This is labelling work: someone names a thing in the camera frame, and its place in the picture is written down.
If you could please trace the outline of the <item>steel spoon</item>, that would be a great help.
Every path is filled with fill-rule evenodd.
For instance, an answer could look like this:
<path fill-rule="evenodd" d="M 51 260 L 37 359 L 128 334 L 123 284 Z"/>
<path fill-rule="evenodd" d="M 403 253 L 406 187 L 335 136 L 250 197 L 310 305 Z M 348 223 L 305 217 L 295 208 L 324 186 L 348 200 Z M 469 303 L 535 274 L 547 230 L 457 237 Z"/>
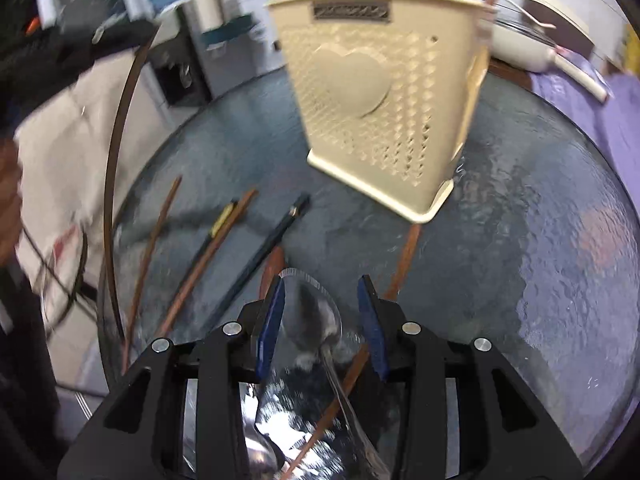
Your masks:
<path fill-rule="evenodd" d="M 286 268 L 279 273 L 279 278 L 284 284 L 285 305 L 291 308 L 282 318 L 285 333 L 300 351 L 318 354 L 366 477 L 389 479 L 390 471 L 362 429 L 335 370 L 332 349 L 341 340 L 342 318 L 334 300 L 317 280 L 302 270 Z"/>
<path fill-rule="evenodd" d="M 261 434 L 256 426 L 259 408 L 257 387 L 241 382 L 240 401 L 250 475 L 253 479 L 277 479 L 284 466 L 284 457 L 277 445 Z"/>

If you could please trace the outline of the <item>brown wooden chopstick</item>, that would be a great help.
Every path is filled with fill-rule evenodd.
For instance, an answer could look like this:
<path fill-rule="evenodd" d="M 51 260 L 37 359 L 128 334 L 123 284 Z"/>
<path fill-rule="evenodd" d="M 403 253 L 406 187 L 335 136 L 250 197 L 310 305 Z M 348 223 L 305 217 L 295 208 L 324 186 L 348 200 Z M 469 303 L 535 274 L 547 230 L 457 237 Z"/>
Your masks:
<path fill-rule="evenodd" d="M 346 375 L 343 378 L 342 387 L 344 388 L 344 391 L 348 396 L 352 392 L 352 389 L 355 387 L 358 377 L 360 376 L 368 362 L 369 356 L 370 353 L 368 345 L 362 344 L 358 352 L 356 353 L 356 356 L 354 356 L 352 364 L 350 364 Z M 282 474 L 282 479 L 291 479 L 293 477 L 295 469 L 303 463 L 303 459 L 305 458 L 306 454 L 320 440 L 326 430 L 328 430 L 332 426 L 339 410 L 340 404 L 338 404 L 337 399 L 334 399 L 323 412 L 321 418 L 317 422 L 316 428 L 314 428 L 314 433 L 306 441 L 292 463 L 288 465 L 288 469 Z"/>

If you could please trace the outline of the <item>black chopstick gold band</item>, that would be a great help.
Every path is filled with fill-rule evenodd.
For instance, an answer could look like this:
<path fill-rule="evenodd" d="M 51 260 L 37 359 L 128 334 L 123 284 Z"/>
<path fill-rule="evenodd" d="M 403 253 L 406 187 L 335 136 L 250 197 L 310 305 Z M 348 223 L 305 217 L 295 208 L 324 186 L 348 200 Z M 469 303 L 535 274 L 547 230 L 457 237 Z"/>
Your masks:
<path fill-rule="evenodd" d="M 296 202 L 288 208 L 288 212 L 282 217 L 277 226 L 268 234 L 262 244 L 258 247 L 257 252 L 252 255 L 252 258 L 248 260 L 248 263 L 232 283 L 228 292 L 222 296 L 221 300 L 216 305 L 214 312 L 209 315 L 206 323 L 204 324 L 206 333 L 209 333 L 217 326 L 232 306 L 235 298 L 239 296 L 246 284 L 252 279 L 259 267 L 265 262 L 273 248 L 280 243 L 284 234 L 292 226 L 295 220 L 305 213 L 309 204 L 310 195 L 308 193 L 302 193 L 297 197 Z"/>

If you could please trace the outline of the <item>brown chopstick under holder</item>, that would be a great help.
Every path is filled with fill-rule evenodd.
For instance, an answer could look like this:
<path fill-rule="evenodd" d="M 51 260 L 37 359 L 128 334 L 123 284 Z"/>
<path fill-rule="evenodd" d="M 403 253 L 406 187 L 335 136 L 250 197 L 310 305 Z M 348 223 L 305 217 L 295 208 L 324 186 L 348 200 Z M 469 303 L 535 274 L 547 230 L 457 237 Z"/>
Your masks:
<path fill-rule="evenodd" d="M 388 286 L 388 289 L 384 294 L 384 298 L 386 300 L 397 300 L 398 294 L 402 289 L 402 285 L 405 283 L 410 271 L 412 259 L 416 253 L 416 248 L 418 247 L 420 240 L 421 230 L 422 226 L 420 226 L 420 224 L 413 224 L 410 226 L 405 246 L 402 248 L 402 252 L 400 254 L 396 272 L 392 276 L 390 286 Z"/>

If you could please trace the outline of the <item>brown chopstick beside black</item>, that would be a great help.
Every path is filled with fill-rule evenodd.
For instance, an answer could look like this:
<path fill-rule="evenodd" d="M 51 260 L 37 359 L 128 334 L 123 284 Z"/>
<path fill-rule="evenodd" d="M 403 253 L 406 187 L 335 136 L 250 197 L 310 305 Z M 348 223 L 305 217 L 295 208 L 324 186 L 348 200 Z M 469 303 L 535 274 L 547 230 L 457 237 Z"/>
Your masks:
<path fill-rule="evenodd" d="M 209 263 L 216 256 L 216 253 L 221 248 L 221 245 L 224 244 L 224 241 L 231 232 L 232 228 L 239 222 L 242 215 L 245 214 L 248 206 L 250 206 L 250 202 L 254 200 L 257 194 L 258 192 L 254 188 L 252 188 L 247 193 L 245 193 L 243 197 L 238 201 L 238 206 L 235 207 L 235 210 L 232 212 L 232 214 L 230 214 L 228 220 L 224 222 L 224 225 L 217 233 L 217 236 L 212 241 L 212 244 L 208 246 L 206 253 L 201 258 L 195 270 L 190 275 L 190 278 L 186 281 L 186 284 L 183 285 L 183 288 L 180 289 L 180 292 L 178 293 L 176 299 L 171 301 L 171 304 L 169 305 L 163 321 L 160 322 L 160 326 L 158 326 L 158 329 L 154 334 L 156 338 L 165 337 L 169 333 L 171 326 L 174 325 L 178 314 L 186 303 L 186 300 L 191 295 L 191 292 L 193 292 L 196 284 L 198 284 L 198 281 L 204 275 Z"/>

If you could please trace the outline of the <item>thin brown chopstick left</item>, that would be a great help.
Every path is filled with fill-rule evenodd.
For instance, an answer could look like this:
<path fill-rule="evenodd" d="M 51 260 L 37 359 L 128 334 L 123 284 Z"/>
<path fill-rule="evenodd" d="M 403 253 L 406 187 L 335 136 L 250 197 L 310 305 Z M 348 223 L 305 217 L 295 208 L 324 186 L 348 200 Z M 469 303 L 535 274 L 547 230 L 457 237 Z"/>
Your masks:
<path fill-rule="evenodd" d="M 181 182 L 181 176 L 176 177 L 174 182 L 172 182 L 171 188 L 169 189 L 169 192 L 163 202 L 162 209 L 160 210 L 160 213 L 158 214 L 158 217 L 151 231 L 150 238 L 146 243 L 145 251 L 141 259 L 136 287 L 134 288 L 134 296 L 132 297 L 131 306 L 128 312 L 125 340 L 122 344 L 122 365 L 120 366 L 120 371 L 122 372 L 122 374 L 125 374 L 129 367 L 131 345 L 132 340 L 134 339 L 134 324 L 136 324 L 137 321 L 137 316 L 142 301 L 144 284 L 149 273 L 155 246 L 158 237 L 160 236 L 160 231 L 163 229 L 163 226 L 168 217 L 171 205 L 176 198 Z"/>

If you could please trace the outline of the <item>cream plastic utensil holder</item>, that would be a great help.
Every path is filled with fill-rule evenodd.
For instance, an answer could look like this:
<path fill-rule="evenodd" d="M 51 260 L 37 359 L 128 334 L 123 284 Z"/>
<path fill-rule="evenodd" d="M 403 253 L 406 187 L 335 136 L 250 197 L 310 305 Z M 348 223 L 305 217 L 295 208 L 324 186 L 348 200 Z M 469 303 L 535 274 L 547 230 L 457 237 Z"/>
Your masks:
<path fill-rule="evenodd" d="M 413 223 L 454 187 L 490 58 L 483 0 L 271 0 L 308 162 Z"/>

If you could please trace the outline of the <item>white water dispenser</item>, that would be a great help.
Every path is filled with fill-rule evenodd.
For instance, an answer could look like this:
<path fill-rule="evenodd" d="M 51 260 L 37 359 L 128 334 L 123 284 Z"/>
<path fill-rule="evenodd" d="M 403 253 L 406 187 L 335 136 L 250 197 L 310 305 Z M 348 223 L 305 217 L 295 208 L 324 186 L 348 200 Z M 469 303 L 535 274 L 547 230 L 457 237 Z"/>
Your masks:
<path fill-rule="evenodd" d="M 228 25 L 203 32 L 190 0 L 168 6 L 156 21 L 150 63 L 170 106 L 204 106 L 231 90 Z"/>

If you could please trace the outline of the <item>purple floral cloth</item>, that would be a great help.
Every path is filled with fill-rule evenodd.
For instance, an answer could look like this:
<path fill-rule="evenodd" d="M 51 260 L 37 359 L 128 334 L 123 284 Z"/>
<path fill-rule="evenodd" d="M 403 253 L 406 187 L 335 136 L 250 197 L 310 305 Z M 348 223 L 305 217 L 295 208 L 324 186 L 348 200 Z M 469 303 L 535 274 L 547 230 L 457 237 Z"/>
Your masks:
<path fill-rule="evenodd" d="M 620 178 L 631 203 L 639 206 L 639 79 L 626 73 L 602 76 L 574 52 L 566 58 L 608 90 L 601 103 L 574 79 L 560 72 L 531 73 L 533 92 L 581 128 Z"/>

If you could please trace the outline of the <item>white pot with lid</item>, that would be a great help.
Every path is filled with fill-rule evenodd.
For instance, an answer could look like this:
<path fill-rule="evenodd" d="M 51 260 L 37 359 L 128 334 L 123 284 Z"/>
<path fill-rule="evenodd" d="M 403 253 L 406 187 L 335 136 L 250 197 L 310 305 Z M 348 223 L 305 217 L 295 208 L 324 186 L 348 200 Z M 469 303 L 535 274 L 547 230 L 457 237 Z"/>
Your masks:
<path fill-rule="evenodd" d="M 597 70 L 579 52 L 559 43 L 558 26 L 538 20 L 513 0 L 506 0 L 520 12 L 518 21 L 496 18 L 492 32 L 491 55 L 520 70 L 542 74 L 559 70 L 605 103 L 611 94 Z"/>

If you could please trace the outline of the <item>white paper cup stack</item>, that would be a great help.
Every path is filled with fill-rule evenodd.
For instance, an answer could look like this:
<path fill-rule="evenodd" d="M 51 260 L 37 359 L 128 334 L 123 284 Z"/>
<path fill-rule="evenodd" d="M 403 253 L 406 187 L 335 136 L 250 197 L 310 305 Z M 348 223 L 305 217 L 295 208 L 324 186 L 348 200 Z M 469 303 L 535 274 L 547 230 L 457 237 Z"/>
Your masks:
<path fill-rule="evenodd" d="M 211 32 L 224 24 L 221 0 L 193 0 L 193 5 L 201 32 Z"/>

